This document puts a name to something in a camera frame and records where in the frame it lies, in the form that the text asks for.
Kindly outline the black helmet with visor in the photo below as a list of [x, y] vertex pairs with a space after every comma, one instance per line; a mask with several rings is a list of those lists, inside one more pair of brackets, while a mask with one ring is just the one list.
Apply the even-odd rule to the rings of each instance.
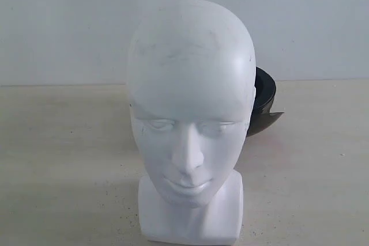
[[276, 122], [283, 112], [271, 112], [277, 87], [274, 79], [264, 70], [256, 67], [256, 97], [251, 113], [247, 137], [262, 132]]

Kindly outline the white mannequin head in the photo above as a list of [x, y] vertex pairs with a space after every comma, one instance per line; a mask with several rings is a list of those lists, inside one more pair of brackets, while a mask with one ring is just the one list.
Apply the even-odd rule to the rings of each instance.
[[234, 244], [244, 195], [235, 165], [256, 97], [247, 28], [213, 2], [169, 4], [137, 28], [127, 72], [146, 170], [138, 185], [142, 234], [173, 244]]

